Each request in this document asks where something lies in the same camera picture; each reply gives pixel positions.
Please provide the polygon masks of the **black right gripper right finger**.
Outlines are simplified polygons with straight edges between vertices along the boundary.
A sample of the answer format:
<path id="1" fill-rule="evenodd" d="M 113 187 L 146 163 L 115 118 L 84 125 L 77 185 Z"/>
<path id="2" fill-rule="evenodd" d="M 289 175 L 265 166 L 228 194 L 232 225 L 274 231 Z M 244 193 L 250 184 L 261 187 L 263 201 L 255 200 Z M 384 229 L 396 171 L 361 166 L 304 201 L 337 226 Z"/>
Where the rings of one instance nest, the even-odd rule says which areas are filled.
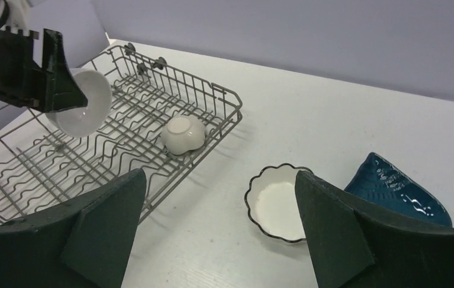
<path id="1" fill-rule="evenodd" d="M 298 172 L 319 287 L 454 287 L 454 228 L 407 217 Z"/>

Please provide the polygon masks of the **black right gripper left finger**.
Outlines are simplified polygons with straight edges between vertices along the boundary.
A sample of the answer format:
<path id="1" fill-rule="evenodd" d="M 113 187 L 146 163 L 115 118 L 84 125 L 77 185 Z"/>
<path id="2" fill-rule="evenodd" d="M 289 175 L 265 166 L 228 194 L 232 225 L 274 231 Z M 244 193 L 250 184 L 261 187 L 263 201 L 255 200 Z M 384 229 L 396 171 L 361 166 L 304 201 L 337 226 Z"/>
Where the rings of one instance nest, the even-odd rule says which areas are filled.
<path id="1" fill-rule="evenodd" d="M 0 287 L 120 287 L 146 187 L 136 169 L 0 225 Z"/>

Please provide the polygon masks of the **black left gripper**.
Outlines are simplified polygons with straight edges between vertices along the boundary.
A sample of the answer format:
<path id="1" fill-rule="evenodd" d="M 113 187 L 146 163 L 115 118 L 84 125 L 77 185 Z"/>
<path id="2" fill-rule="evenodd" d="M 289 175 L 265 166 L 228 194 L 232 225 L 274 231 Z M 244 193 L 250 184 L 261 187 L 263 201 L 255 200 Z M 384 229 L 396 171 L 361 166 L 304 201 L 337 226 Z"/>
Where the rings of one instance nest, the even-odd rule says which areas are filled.
<path id="1" fill-rule="evenodd" d="M 44 113 L 86 107 L 88 99 L 67 65 L 62 34 L 43 30 L 42 68 L 33 59 L 34 41 L 39 38 L 37 31 L 0 29 L 0 101 Z"/>

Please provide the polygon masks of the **plain white bowl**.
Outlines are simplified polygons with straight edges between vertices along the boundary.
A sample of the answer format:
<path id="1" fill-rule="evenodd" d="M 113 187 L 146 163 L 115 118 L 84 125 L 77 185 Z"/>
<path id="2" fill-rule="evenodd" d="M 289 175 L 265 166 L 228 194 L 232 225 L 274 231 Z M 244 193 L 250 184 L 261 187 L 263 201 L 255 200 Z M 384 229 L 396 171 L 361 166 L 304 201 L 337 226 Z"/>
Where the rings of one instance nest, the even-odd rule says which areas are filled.
<path id="1" fill-rule="evenodd" d="M 98 71 L 73 68 L 71 75 L 88 99 L 86 107 L 47 113 L 50 123 L 71 137 L 86 137 L 97 131 L 106 120 L 112 105 L 108 79 Z"/>

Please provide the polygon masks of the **small white lobed bowl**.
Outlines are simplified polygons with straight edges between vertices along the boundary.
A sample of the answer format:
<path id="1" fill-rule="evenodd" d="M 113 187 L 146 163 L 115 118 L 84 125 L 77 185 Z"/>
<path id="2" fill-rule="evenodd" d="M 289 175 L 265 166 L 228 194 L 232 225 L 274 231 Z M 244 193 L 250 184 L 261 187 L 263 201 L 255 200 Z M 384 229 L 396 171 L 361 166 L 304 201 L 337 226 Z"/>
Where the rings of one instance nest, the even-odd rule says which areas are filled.
<path id="1" fill-rule="evenodd" d="M 206 126 L 193 115 L 177 115 L 160 133 L 164 147 L 174 155 L 199 149 L 205 143 Z"/>

